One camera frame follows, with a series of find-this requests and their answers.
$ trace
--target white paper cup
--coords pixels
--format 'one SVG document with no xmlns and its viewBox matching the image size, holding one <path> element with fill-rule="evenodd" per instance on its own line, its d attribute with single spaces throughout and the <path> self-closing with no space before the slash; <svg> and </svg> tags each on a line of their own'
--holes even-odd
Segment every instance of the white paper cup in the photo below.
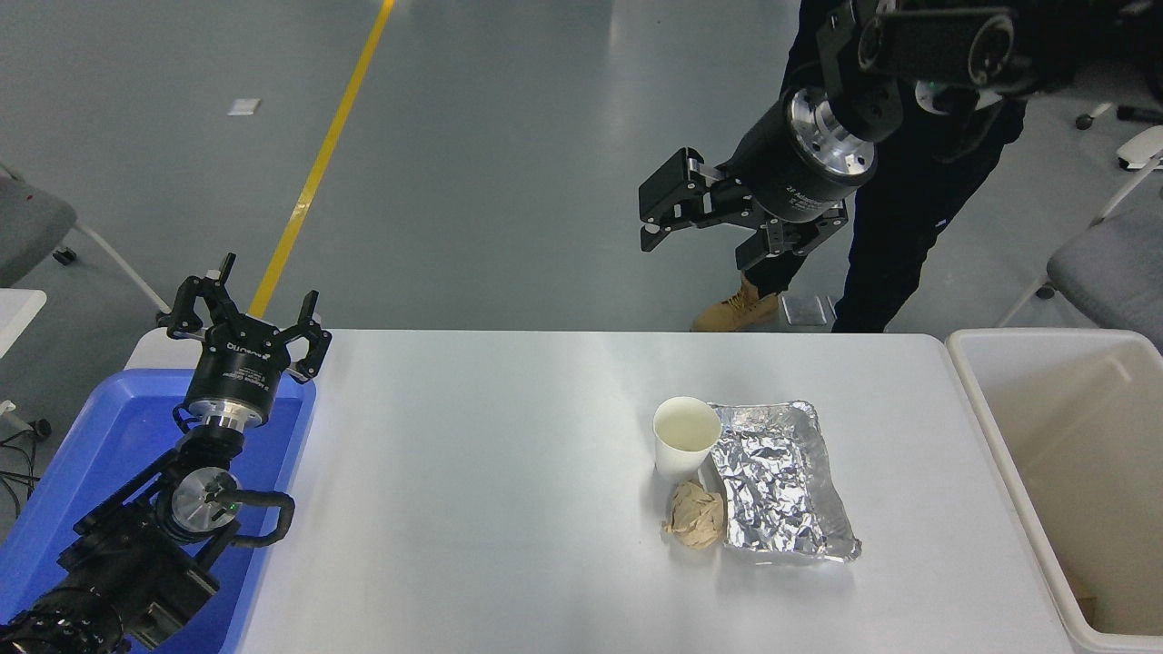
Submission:
<svg viewBox="0 0 1163 654">
<path fill-rule="evenodd" d="M 655 468 L 673 482 L 694 476 L 722 434 L 719 414 L 692 397 L 673 397 L 655 411 Z"/>
</svg>

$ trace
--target gray floor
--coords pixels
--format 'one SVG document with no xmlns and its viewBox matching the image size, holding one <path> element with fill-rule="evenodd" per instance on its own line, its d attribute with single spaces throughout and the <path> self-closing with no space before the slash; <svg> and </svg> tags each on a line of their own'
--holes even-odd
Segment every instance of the gray floor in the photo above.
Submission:
<svg viewBox="0 0 1163 654">
<path fill-rule="evenodd" d="M 0 161 L 72 202 L 163 296 L 237 253 L 245 305 L 378 6 L 0 2 Z M 791 2 L 399 0 L 266 318 L 288 321 L 317 289 L 329 327 L 686 329 L 737 286 L 745 234 L 685 232 L 643 255 L 637 185 L 679 145 L 730 155 L 775 99 L 795 27 Z M 234 98 L 263 104 L 228 118 Z M 1032 104 L 891 330 L 992 324 L 1086 225 L 1140 129 L 1075 130 L 1089 106 Z M 839 297 L 849 239 L 791 292 Z M 0 398 L 50 418 L 50 446 L 154 313 L 92 243 L 70 244 L 80 262 L 21 282 L 49 304 L 0 361 Z M 1015 324 L 1086 321 L 1056 299 Z M 0 497 L 0 526 L 7 511 Z"/>
</svg>

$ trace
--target aluminum foil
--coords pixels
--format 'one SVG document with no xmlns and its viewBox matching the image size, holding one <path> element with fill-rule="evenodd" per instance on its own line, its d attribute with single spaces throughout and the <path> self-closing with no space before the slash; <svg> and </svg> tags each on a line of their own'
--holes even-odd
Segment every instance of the aluminum foil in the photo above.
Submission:
<svg viewBox="0 0 1163 654">
<path fill-rule="evenodd" d="M 861 541 L 832 485 L 815 407 L 712 406 L 723 422 L 711 460 L 727 499 L 727 546 L 757 562 L 859 556 Z"/>
</svg>

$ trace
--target brown crumpled paper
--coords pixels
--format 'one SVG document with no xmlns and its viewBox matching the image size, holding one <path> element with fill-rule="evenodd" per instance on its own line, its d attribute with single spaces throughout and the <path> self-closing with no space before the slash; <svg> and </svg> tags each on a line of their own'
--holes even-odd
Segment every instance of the brown crumpled paper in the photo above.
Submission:
<svg viewBox="0 0 1163 654">
<path fill-rule="evenodd" d="M 664 532 L 686 547 L 702 549 L 723 538 L 726 510 L 721 495 L 702 490 L 698 482 L 683 482 L 670 499 L 670 520 Z"/>
</svg>

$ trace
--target chair wheel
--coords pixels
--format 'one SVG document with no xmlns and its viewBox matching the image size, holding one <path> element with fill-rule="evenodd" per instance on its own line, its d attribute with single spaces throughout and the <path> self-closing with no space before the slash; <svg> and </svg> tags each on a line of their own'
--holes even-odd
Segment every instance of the chair wheel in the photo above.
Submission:
<svg viewBox="0 0 1163 654">
<path fill-rule="evenodd" d="M 33 432 L 36 433 L 36 442 L 44 442 L 49 440 L 52 435 L 52 425 L 48 420 L 41 418 L 40 420 L 33 422 Z"/>
<path fill-rule="evenodd" d="M 72 248 L 60 248 L 52 251 L 52 258 L 57 260 L 60 265 L 69 265 L 77 261 L 77 253 L 72 251 Z"/>
</svg>

